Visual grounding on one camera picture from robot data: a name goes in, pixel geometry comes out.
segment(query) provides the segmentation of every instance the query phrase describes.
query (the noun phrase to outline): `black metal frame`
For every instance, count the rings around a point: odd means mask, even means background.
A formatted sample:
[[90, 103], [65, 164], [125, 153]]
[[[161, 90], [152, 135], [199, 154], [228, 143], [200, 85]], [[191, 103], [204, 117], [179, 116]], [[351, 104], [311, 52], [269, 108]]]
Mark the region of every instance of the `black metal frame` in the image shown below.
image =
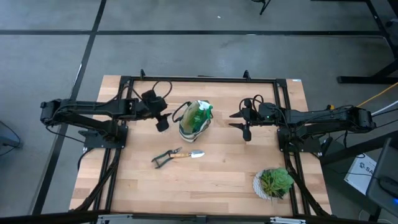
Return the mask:
[[398, 131], [393, 131], [382, 136], [376, 137], [374, 139], [361, 142], [354, 146], [348, 147], [345, 150], [334, 152], [327, 156], [322, 156], [319, 158], [321, 165], [325, 166], [343, 159], [348, 159], [350, 157], [358, 156], [362, 153], [367, 153], [375, 149], [380, 149], [383, 147], [386, 139], [391, 138], [391, 146], [398, 147]]
[[[387, 66], [385, 69], [381, 70], [379, 73], [375, 74], [372, 77], [339, 77], [340, 83], [380, 83], [380, 84], [388, 84], [392, 82], [396, 82], [396, 78], [388, 78], [387, 76], [398, 68], [397, 61], [397, 52], [396, 48], [393, 46], [388, 33], [386, 32], [376, 10], [374, 9], [370, 0], [311, 0], [311, 1], [341, 1], [341, 2], [365, 2], [371, 11], [373, 18], [376, 24], [379, 27], [379, 30], [375, 31], [350, 31], [350, 30], [338, 30], [338, 31], [305, 31], [305, 30], [293, 30], [293, 31], [277, 31], [277, 30], [98, 30], [99, 24], [101, 22], [101, 18], [105, 9], [106, 0], [101, 0], [99, 5], [98, 13], [95, 18], [95, 22], [91, 30], [0, 30], [0, 35], [88, 35], [89, 39], [86, 45], [85, 52], [83, 54], [83, 58], [81, 60], [80, 68], [78, 70], [75, 83], [72, 88], [72, 92], [70, 94], [70, 99], [75, 100], [78, 96], [78, 92], [85, 74], [85, 70], [87, 67], [87, 63], [91, 54], [91, 50], [93, 48], [93, 44], [95, 41], [95, 37], [97, 35], [304, 35], [304, 36], [331, 36], [331, 35], [348, 35], [348, 36], [373, 36], [373, 37], [383, 37], [387, 40], [389, 47], [391, 48], [395, 61]], [[252, 80], [250, 77], [245, 78], [181, 78], [181, 77], [144, 77], [142, 73], [139, 80], [161, 80], [168, 79], [173, 80], [174, 82], [179, 81], [190, 81], [190, 82], [251, 82], [251, 83], [263, 83], [264, 80]], [[276, 80], [276, 85], [283, 86], [283, 80]], [[286, 102], [286, 107], [290, 106], [289, 96], [287, 94], [287, 90], [284, 88], [284, 99]], [[58, 129], [60, 134], [66, 134], [68, 125], [63, 124]], [[34, 207], [32, 210], [33, 215], [39, 215], [42, 212], [45, 198], [49, 191], [50, 183], [55, 171], [55, 167], [57, 165], [58, 158], [60, 156], [60, 151], [63, 145], [64, 137], [59, 135], [55, 137], [52, 149], [50, 151], [50, 160], [47, 164], [47, 168], [45, 171], [45, 175], [40, 184], [40, 190], [38, 192], [37, 198], [35, 198]], [[103, 168], [101, 170], [101, 175], [104, 175], [106, 167], [108, 167], [108, 160], [111, 149], [105, 149], [104, 154], [104, 162]], [[296, 165], [298, 169], [298, 173], [302, 176], [302, 168], [300, 163], [299, 154], [294, 155], [296, 160]], [[285, 154], [285, 160], [289, 159], [290, 156]], [[116, 178], [116, 172], [111, 177], [111, 182], [114, 182]], [[99, 207], [101, 194], [96, 198], [94, 202], [94, 208]], [[295, 194], [292, 197], [293, 201], [296, 201]], [[107, 202], [107, 207], [109, 208], [111, 205], [111, 200]], [[307, 214], [309, 208], [306, 206], [307, 203], [304, 203], [304, 210]], [[297, 212], [297, 207], [292, 206], [293, 212]]]
[[[213, 78], [213, 77], [148, 77], [145, 74], [145, 72], [143, 70], [141, 70], [141, 73], [139, 76], [136, 76], [136, 77], [123, 76], [123, 77], [121, 77], [120, 82], [119, 82], [118, 92], [121, 91], [125, 85], [128, 85], [127, 97], [131, 98], [132, 87], [133, 87], [133, 84], [135, 81], [221, 82], [221, 83], [264, 83], [264, 84], [270, 84], [273, 87], [274, 96], [275, 96], [275, 104], [278, 107], [281, 106], [280, 96], [279, 96], [279, 88], [281, 88], [282, 92], [284, 94], [285, 107], [288, 109], [291, 109], [290, 100], [289, 100], [289, 92], [287, 89], [287, 82], [285, 79], [261, 79], [261, 78], [253, 79], [250, 77], [248, 71], [244, 72], [244, 75], [242, 78], [215, 78], [215, 77]], [[105, 173], [107, 173], [108, 170], [110, 170], [110, 168], [108, 168], [108, 164], [109, 164], [111, 150], [112, 149], [105, 149], [105, 154], [104, 154], [104, 159], [103, 159], [103, 163], [101, 166], [99, 182], [98, 182], [98, 185], [95, 187], [95, 189], [99, 187], [99, 190], [97, 189], [98, 190], [97, 192], [99, 192], [99, 194], [94, 198], [94, 207], [93, 207], [94, 211], [99, 209], [102, 188], [103, 188], [104, 183], [109, 178], [109, 176], [105, 176]], [[284, 161], [287, 164], [288, 162], [290, 162], [291, 154], [289, 154], [289, 152], [287, 152], [287, 151], [285, 151], [283, 153], [284, 153]], [[300, 154], [294, 153], [294, 152], [291, 152], [291, 153], [293, 153], [293, 157], [295, 159], [298, 176], [304, 182]], [[118, 171], [120, 156], [121, 156], [121, 149], [119, 148], [119, 149], [116, 149], [115, 158], [113, 159], [113, 164], [115, 164], [116, 167], [114, 167], [114, 169], [112, 170], [110, 182], [109, 182], [108, 193], [106, 196], [106, 204], [105, 204], [104, 209], [108, 213], [110, 212], [110, 209], [111, 209], [111, 202], [112, 202], [112, 198], [113, 198], [114, 186], [116, 183], [116, 174]], [[296, 194], [295, 194], [294, 184], [292, 185], [292, 188], [290, 189], [289, 194], [290, 194], [290, 203], [292, 206], [292, 214], [293, 214], [293, 216], [299, 215], [299, 209], [298, 209], [298, 205], [297, 205], [297, 198], [296, 198]], [[311, 215], [310, 206], [309, 206], [304, 194], [302, 194], [302, 201], [303, 201], [304, 214]], [[86, 210], [89, 206], [90, 205], [80, 206], [76, 209], [76, 211], [82, 212], [82, 211]], [[152, 214], [147, 214], [146, 216], [152, 217], [155, 219], [159, 216], [158, 214], [153, 214], [153, 216], [151, 216], [151, 215]], [[169, 217], [168, 215], [160, 215], [160, 216], [161, 216], [161, 219]], [[171, 216], [173, 217], [173, 219], [175, 219], [175, 218], [177, 218], [179, 220], [187, 219], [186, 215], [171, 215]], [[202, 221], [204, 220], [206, 222], [208, 220], [208, 217], [212, 217], [212, 218], [220, 219], [220, 220], [224, 220], [224, 221], [246, 220], [246, 221], [253, 221], [253, 222], [258, 222], [258, 221], [268, 222], [271, 218], [269, 216], [240, 217], [240, 216], [213, 216], [213, 215], [210, 215], [210, 216], [202, 215], [202, 216], [194, 216], [194, 217], [199, 222], [200, 222], [200, 220], [202, 220]]]
[[384, 28], [383, 23], [380, 20], [380, 17], [377, 14], [376, 9], [374, 8], [372, 2], [370, 0], [364, 0], [362, 2], [365, 2], [366, 5], [368, 6], [369, 10], [371, 11], [374, 21], [376, 22], [377, 26], [379, 27], [379, 30], [381, 31], [382, 36], [385, 38], [389, 47], [392, 50], [392, 54], [394, 55], [394, 61], [370, 77], [340, 76], [340, 77], [337, 77], [337, 82], [338, 83], [356, 83], [356, 84], [395, 84], [398, 82], [398, 78], [388, 77], [388, 76], [391, 75], [394, 71], [398, 70], [398, 52], [397, 52], [398, 48], [396, 46], [394, 46], [394, 44], [391, 42], [389, 34], [387, 33], [386, 29]]
[[[81, 223], [81, 222], [94, 222], [102, 221], [108, 222], [112, 218], [123, 218], [123, 219], [145, 219], [145, 220], [180, 220], [180, 221], [191, 221], [196, 223], [206, 222], [225, 222], [230, 221], [231, 217], [227, 215], [172, 215], [172, 214], [148, 214], [148, 213], [116, 213], [110, 214], [106, 210], [96, 211], [84, 211], [75, 213], [53, 213], [45, 215], [28, 215], [21, 217], [10, 217], [0, 218], [0, 224], [25, 224], [25, 223], [39, 223], [39, 224], [70, 224], [70, 223]], [[236, 222], [264, 222], [276, 223], [276, 218], [281, 217], [257, 217], [257, 216], [244, 216], [237, 215], [234, 217]], [[350, 220], [345, 218], [336, 217], [318, 217], [311, 215], [297, 215], [296, 217], [282, 217], [284, 219], [290, 219], [289, 223], [315, 223], [315, 224], [373, 224], [374, 222]]]

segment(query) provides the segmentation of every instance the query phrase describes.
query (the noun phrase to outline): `plant pot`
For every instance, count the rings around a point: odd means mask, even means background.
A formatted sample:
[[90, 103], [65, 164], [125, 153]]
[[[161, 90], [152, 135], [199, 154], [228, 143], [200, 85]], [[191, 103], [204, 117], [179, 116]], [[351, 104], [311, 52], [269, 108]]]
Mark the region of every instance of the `plant pot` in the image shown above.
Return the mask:
[[275, 169], [276, 169], [276, 168], [265, 169], [265, 170], [262, 170], [262, 171], [258, 172], [258, 173], [256, 174], [256, 176], [254, 176], [254, 179], [253, 179], [253, 189], [254, 189], [254, 192], [255, 192], [260, 198], [262, 198], [262, 199], [267, 199], [267, 200], [270, 200], [270, 199], [273, 199], [273, 198], [280, 199], [280, 197], [278, 197], [278, 196], [276, 196], [276, 195], [267, 195], [267, 194], [265, 193], [265, 191], [263, 191], [262, 186], [261, 186], [261, 175], [262, 175], [265, 171], [275, 170]]

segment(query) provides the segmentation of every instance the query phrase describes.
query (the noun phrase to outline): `chair leg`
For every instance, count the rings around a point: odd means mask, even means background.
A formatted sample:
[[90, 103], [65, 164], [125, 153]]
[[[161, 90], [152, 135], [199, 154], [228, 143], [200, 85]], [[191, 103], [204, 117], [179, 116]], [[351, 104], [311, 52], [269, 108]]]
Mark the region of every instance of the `chair leg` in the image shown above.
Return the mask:
[[398, 22], [398, 18], [393, 18], [390, 21], [386, 22], [386, 27], [391, 27], [395, 22]]
[[271, 0], [268, 0], [268, 2], [266, 3], [266, 0], [262, 1], [262, 8], [261, 8], [261, 12], [260, 12], [260, 16], [262, 15], [262, 13], [266, 10], [268, 4], [271, 2]]

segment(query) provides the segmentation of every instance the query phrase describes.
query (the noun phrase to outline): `white box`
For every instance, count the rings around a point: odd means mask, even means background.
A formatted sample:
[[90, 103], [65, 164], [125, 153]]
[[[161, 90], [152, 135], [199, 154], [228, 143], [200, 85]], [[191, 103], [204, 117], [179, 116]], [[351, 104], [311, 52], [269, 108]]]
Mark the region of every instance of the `white box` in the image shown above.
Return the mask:
[[346, 174], [344, 180], [356, 190], [366, 195], [366, 190], [368, 189], [368, 185], [372, 179], [371, 176], [376, 168], [376, 164], [377, 162], [371, 159], [369, 156], [365, 154], [358, 155], [349, 168], [349, 174]]

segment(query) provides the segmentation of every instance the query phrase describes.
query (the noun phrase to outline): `white pot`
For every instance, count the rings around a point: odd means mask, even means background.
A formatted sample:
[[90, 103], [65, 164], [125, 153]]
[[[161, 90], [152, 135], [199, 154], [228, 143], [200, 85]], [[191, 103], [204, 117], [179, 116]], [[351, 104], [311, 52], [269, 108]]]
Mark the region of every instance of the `white pot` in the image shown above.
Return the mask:
[[258, 172], [258, 173], [256, 174], [256, 176], [254, 176], [254, 179], [253, 179], [253, 189], [254, 189], [254, 192], [255, 192], [260, 198], [262, 198], [262, 199], [266, 199], [266, 200], [270, 200], [270, 199], [272, 199], [272, 198], [278, 199], [278, 197], [272, 197], [272, 196], [270, 196], [270, 195], [267, 195], [267, 194], [262, 190], [261, 181], [260, 181], [261, 175], [262, 175], [262, 173], [263, 173], [264, 171], [267, 171], [267, 170], [274, 170], [274, 169], [275, 169], [275, 168], [269, 168], [269, 169], [262, 170], [262, 171]]

